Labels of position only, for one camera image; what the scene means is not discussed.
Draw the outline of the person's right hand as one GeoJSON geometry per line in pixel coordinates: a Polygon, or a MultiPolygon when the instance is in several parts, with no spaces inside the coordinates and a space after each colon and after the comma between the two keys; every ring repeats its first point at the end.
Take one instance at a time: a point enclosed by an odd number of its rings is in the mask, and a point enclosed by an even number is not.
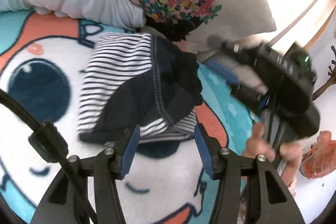
{"type": "MultiPolygon", "coordinates": [[[[245,150],[242,152],[242,156],[254,159],[257,155],[264,155],[270,162],[274,161],[276,152],[264,141],[264,133],[265,126],[262,123],[256,123],[252,127],[252,135],[246,141],[245,150]]],[[[286,186],[290,187],[294,181],[295,174],[301,165],[302,148],[296,142],[282,143],[279,153],[287,162],[281,178],[286,186]]]]}

